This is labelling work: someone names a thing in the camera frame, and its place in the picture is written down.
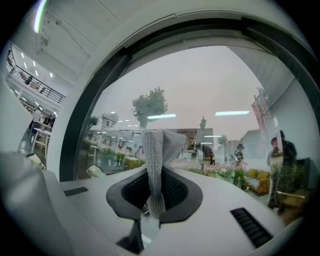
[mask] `green plant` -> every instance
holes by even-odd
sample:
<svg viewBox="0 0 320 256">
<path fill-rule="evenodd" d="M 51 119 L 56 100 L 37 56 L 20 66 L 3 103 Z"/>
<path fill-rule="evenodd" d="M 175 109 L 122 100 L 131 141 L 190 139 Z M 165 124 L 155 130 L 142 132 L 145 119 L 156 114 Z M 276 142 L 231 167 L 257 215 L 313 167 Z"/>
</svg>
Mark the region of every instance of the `green plant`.
<svg viewBox="0 0 320 256">
<path fill-rule="evenodd" d="M 234 170 L 233 185 L 240 187 L 242 190 L 245 190 L 247 183 L 245 180 L 245 173 L 243 169 Z"/>
<path fill-rule="evenodd" d="M 116 161 L 119 163 L 119 162 L 122 162 L 123 159 L 125 159 L 126 155 L 117 153 L 115 157 L 116 157 Z"/>
<path fill-rule="evenodd" d="M 222 170 L 219 169 L 219 170 L 216 170 L 215 173 L 218 174 L 222 178 L 230 178 L 232 173 L 233 173 L 233 170 L 229 169 L 229 170 L 226 170 L 226 171 L 222 171 Z"/>
<path fill-rule="evenodd" d="M 88 141 L 88 140 L 84 139 L 82 141 L 82 143 L 81 143 L 81 149 L 84 150 L 84 151 L 89 152 L 91 145 L 92 145 L 91 141 Z"/>
<path fill-rule="evenodd" d="M 164 92 L 158 87 L 150 90 L 149 95 L 140 95 L 132 100 L 133 115 L 140 122 L 140 127 L 146 128 L 148 122 L 156 120 L 147 119 L 147 116 L 161 115 L 167 112 L 168 104 L 166 103 Z"/>
<path fill-rule="evenodd" d="M 142 165 L 144 165 L 146 162 L 143 160 L 130 160 L 130 159 L 125 159 L 124 161 L 124 170 L 128 171 L 128 170 L 132 170 L 135 168 L 138 168 Z"/>
</svg>

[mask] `ceiling light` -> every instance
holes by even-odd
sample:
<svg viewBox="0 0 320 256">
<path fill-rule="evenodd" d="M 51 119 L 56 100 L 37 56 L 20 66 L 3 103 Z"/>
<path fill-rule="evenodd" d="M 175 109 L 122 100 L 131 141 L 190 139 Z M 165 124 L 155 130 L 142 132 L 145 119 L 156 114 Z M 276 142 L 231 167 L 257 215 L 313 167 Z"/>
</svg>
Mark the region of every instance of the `ceiling light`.
<svg viewBox="0 0 320 256">
<path fill-rule="evenodd" d="M 148 119 L 160 119 L 160 118 L 175 118 L 176 114 L 160 114 L 160 115 L 150 115 L 146 118 Z"/>
<path fill-rule="evenodd" d="M 238 115 L 246 115 L 249 114 L 250 110 L 244 110 L 244 111 L 222 111 L 222 112 L 216 112 L 216 116 L 238 116 Z"/>
<path fill-rule="evenodd" d="M 42 15 L 44 14 L 46 2 L 47 0 L 40 0 L 38 8 L 35 13 L 33 30 L 37 34 L 39 33 L 39 30 L 40 30 L 41 18 L 42 18 Z"/>
</svg>

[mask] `white wall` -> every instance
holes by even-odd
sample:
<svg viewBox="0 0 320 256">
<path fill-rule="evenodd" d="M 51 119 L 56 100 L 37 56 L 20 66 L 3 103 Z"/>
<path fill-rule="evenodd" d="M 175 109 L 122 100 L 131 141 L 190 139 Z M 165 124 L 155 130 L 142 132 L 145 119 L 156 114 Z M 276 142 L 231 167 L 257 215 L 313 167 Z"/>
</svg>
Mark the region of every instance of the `white wall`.
<svg viewBox="0 0 320 256">
<path fill-rule="evenodd" d="M 294 143 L 297 158 L 311 158 L 317 170 L 320 170 L 320 135 L 314 111 L 299 82 L 294 79 L 279 100 L 272 106 L 271 112 L 283 130 L 285 139 Z M 317 177 L 311 170 L 309 183 Z"/>
<path fill-rule="evenodd" d="M 32 115 L 10 91 L 5 80 L 8 45 L 0 57 L 0 151 L 17 151 Z"/>
<path fill-rule="evenodd" d="M 121 4 L 124 7 L 127 6 L 125 1 Z M 69 93 L 64 101 L 55 121 L 52 130 L 53 139 L 48 147 L 48 170 L 53 171 L 59 180 L 61 148 L 70 116 L 92 75 L 115 48 L 126 42 L 142 28 L 147 28 L 160 21 L 167 20 L 173 23 L 181 19 L 184 21 L 192 20 L 202 15 L 202 11 L 206 11 L 204 12 L 206 17 L 221 17 L 221 12 L 219 12 L 221 10 L 260 17 L 262 20 L 291 32 L 294 37 L 299 38 L 300 41 L 304 42 L 304 45 L 307 45 L 304 36 L 294 22 L 282 10 L 266 0 L 158 0 L 154 4 L 146 4 L 138 12 L 130 13 L 132 15 L 130 18 L 120 22 L 117 27 L 110 31 L 86 63 L 76 86 L 72 89 L 73 92 Z"/>
</svg>

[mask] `white ceiling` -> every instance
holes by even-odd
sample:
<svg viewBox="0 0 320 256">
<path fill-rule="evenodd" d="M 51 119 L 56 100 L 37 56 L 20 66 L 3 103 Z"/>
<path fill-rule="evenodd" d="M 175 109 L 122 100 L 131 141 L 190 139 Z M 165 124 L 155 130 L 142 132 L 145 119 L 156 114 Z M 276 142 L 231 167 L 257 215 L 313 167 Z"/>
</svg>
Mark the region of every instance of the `white ceiling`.
<svg viewBox="0 0 320 256">
<path fill-rule="evenodd" d="M 108 33 L 156 1 L 52 0 L 46 6 L 41 33 L 33 31 L 34 7 L 12 41 L 47 70 L 75 84 Z"/>
</svg>

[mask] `glass panel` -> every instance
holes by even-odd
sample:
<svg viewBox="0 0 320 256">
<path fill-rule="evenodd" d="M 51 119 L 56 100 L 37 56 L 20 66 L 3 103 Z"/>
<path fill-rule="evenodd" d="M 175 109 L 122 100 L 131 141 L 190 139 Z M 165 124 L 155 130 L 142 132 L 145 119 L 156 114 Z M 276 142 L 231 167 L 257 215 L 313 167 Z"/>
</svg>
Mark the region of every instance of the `glass panel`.
<svg viewBox="0 0 320 256">
<path fill-rule="evenodd" d="M 106 88 L 94 107 L 77 178 L 144 165 L 141 136 L 157 129 L 186 136 L 171 167 L 230 183 L 285 224 L 303 216 L 316 187 L 319 129 L 302 86 L 275 56 L 209 46 L 129 72 Z M 141 211 L 148 216 L 147 207 Z M 148 238 L 156 232 L 142 225 Z"/>
</svg>

